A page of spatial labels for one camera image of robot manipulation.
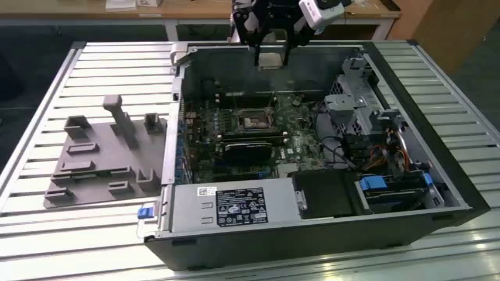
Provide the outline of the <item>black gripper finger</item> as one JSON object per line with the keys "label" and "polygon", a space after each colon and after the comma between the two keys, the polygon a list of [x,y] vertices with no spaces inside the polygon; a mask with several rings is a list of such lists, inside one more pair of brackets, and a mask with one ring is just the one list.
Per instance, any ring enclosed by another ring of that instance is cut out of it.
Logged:
{"label": "black gripper finger", "polygon": [[258,18],[254,14],[254,4],[234,4],[234,28],[239,41],[254,49],[254,63],[259,66],[263,38],[267,31],[258,30]]}
{"label": "black gripper finger", "polygon": [[304,16],[286,29],[286,53],[283,59],[283,65],[288,65],[290,54],[294,48],[299,46],[306,46],[312,38],[312,29],[308,25]]}

